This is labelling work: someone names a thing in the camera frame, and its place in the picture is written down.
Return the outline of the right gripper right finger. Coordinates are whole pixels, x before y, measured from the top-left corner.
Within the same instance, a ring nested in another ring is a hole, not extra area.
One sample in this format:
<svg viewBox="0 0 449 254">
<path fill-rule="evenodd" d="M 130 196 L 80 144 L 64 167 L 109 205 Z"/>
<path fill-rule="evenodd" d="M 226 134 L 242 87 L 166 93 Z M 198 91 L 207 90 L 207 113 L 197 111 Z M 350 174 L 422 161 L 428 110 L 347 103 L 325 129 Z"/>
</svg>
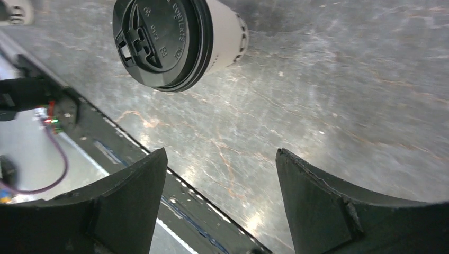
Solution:
<svg viewBox="0 0 449 254">
<path fill-rule="evenodd" d="M 448 253 L 448 202 L 380 194 L 287 149 L 275 162 L 296 253 Z"/>
</svg>

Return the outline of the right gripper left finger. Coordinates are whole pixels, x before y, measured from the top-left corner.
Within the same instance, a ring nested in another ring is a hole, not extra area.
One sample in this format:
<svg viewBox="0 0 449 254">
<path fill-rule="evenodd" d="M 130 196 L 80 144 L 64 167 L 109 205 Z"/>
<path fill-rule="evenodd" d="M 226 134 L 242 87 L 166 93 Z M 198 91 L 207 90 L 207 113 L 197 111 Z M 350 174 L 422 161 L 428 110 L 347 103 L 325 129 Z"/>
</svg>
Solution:
<svg viewBox="0 0 449 254">
<path fill-rule="evenodd" d="M 149 253 L 167 163 L 161 148 L 53 199 L 1 205 L 1 253 Z"/>
</svg>

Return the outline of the black plastic cup lid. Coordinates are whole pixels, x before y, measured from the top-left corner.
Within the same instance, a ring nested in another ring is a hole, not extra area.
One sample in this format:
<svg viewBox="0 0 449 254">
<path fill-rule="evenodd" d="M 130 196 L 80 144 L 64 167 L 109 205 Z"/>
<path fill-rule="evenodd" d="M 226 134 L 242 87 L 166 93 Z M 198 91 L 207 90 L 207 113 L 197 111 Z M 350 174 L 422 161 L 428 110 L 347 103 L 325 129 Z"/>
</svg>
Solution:
<svg viewBox="0 0 449 254">
<path fill-rule="evenodd" d="M 211 63 L 213 25 L 206 1 L 116 1 L 113 37 L 126 71 L 168 93 L 192 88 Z"/>
</svg>

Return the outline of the white paper coffee cup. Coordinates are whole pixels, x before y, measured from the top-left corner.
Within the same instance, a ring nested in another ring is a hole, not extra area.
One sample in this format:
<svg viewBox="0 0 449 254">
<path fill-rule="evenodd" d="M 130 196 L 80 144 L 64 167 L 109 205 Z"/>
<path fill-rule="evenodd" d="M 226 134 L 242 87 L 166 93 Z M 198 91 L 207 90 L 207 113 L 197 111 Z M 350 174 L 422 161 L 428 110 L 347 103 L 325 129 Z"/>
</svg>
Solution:
<svg viewBox="0 0 449 254">
<path fill-rule="evenodd" d="M 206 74 L 239 61 L 249 44 L 249 29 L 243 18 L 220 1 L 207 1 L 213 27 L 212 56 Z"/>
</svg>

